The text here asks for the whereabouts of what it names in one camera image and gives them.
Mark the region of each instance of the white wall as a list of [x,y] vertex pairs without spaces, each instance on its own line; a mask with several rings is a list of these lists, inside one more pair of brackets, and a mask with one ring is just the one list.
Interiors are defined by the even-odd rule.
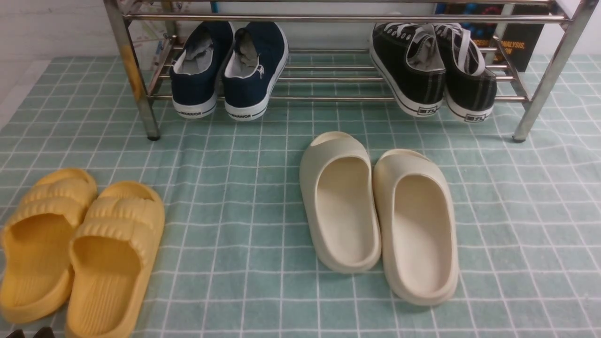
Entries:
[[[566,0],[576,7],[577,0]],[[220,3],[224,13],[430,14],[431,4],[251,4]],[[158,23],[137,26],[139,38],[153,36]],[[367,44],[370,24],[288,23],[284,30],[296,47],[361,48]],[[576,47],[579,54],[601,54],[595,33],[601,28],[601,10]],[[548,25],[535,52],[550,54],[561,36]],[[0,6],[0,60],[39,60],[62,55],[115,55],[117,49],[102,0],[6,0]]]

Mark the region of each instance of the shoe rack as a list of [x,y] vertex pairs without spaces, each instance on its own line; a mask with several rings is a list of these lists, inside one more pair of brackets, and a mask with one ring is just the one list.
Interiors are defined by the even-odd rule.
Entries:
[[[496,72],[502,72],[504,75],[497,76],[497,81],[508,81],[511,83],[516,95],[497,96],[496,102],[517,102],[524,107],[524,115],[517,125],[513,134],[513,140],[517,143],[524,142],[534,122],[536,121],[543,105],[551,93],[551,89],[557,82],[564,66],[578,39],[582,35],[595,7],[599,0],[579,0],[575,11],[570,11],[564,5],[567,0],[413,0],[419,3],[425,2],[446,2],[466,3],[476,2],[481,4],[503,4],[504,9],[499,15],[426,15],[426,16],[407,16],[407,15],[315,15],[315,14],[294,14],[294,15],[256,15],[256,14],[206,14],[206,13],[177,13],[173,11],[173,3],[161,0],[163,11],[160,13],[140,12],[140,6],[147,0],[130,0],[124,6],[119,5],[119,0],[103,0],[106,7],[112,30],[115,34],[117,46],[119,48],[127,77],[132,86],[133,95],[138,106],[138,110],[149,140],[156,141],[160,138],[160,130],[153,113],[152,105],[157,100],[171,100],[171,95],[159,94],[159,89],[164,80],[169,80],[169,67],[171,58],[175,53],[182,49],[178,39],[178,32],[175,22],[180,21],[275,21],[275,22],[474,22],[474,23],[497,23],[495,35],[491,39],[488,48],[481,48],[486,54],[488,68]],[[209,0],[188,0],[194,2],[207,2]],[[244,2],[279,2],[280,0],[236,0]],[[374,2],[374,0],[302,0],[302,2]],[[375,2],[412,2],[412,0],[375,0]],[[513,6],[519,5],[546,5],[549,9],[547,15],[511,15]],[[132,38],[129,34],[129,25],[133,20],[158,20],[164,21],[167,33],[163,41],[163,50],[159,56],[159,64],[148,86],[144,83],[139,69],[138,58],[133,48]],[[501,46],[501,39],[508,23],[545,23],[557,24],[563,29],[563,36],[541,78],[538,87],[533,94],[530,94],[525,88],[519,72],[512,65],[510,57],[505,53]],[[344,50],[344,49],[291,49],[291,53],[358,53],[367,52],[363,50]],[[499,53],[505,59],[504,64],[493,65],[494,54]],[[339,71],[347,70],[360,72],[373,70],[369,66],[288,66],[286,70],[327,70]],[[286,77],[279,78],[279,82],[372,82],[382,81],[378,76],[352,76],[352,77]],[[338,102],[386,102],[394,101],[392,96],[272,96],[272,100],[290,100],[290,101],[338,101]]]

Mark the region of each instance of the canvas sneaker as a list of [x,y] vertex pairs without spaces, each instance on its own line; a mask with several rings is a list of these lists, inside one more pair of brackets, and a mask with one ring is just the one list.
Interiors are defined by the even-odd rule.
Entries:
[[234,41],[230,22],[203,22],[186,40],[171,63],[173,107],[184,118],[201,118],[215,111],[219,74]]
[[427,117],[442,105],[445,67],[434,26],[413,23],[376,24],[370,36],[374,66],[409,115]]
[[251,22],[238,29],[234,38],[234,53],[222,79],[225,110],[235,120],[255,120],[265,113],[284,70],[288,41],[273,22]]
[[445,96],[455,117],[482,122],[492,113],[496,76],[486,69],[484,57],[471,32],[458,23],[436,25],[442,61],[447,68]]

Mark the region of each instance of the green checkered tablecloth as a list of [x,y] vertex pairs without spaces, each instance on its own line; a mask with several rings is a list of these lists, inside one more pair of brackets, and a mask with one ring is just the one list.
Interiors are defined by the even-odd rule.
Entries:
[[[291,62],[369,64],[366,55]],[[547,63],[533,59],[531,90]],[[0,215],[61,167],[86,168],[100,189],[119,180],[156,189],[167,225],[135,337],[599,338],[600,66],[599,57],[571,59],[523,144],[510,141],[523,113],[515,104],[467,125],[446,108],[415,120],[394,103],[288,102],[250,123],[230,120],[222,103],[186,121],[157,102],[163,135],[153,143],[120,59],[59,58],[0,131]],[[274,94],[383,92],[380,83],[278,84]],[[381,264],[341,275],[317,260],[298,165],[310,141],[332,130],[360,140],[373,161],[408,148],[440,166],[457,215],[453,299],[411,306],[391,293]],[[50,325],[62,336],[65,313],[23,328],[31,336]],[[0,335],[16,327],[0,321]]]

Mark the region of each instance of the cream slide sandal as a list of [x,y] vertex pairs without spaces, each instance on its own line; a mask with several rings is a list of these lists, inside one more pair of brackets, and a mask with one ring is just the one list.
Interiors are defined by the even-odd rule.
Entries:
[[459,264],[453,201],[444,175],[425,156],[394,149],[377,162],[373,181],[391,289],[421,306],[451,298]]
[[67,337],[131,335],[164,227],[163,202],[141,183],[115,183],[92,203],[70,243]]
[[381,243],[363,145],[343,132],[319,135],[300,161],[300,190],[317,257],[336,272],[371,269]]
[[31,322],[67,301],[69,241],[95,198],[96,181],[75,168],[46,175],[23,196],[2,230],[7,266],[0,307],[7,321]]

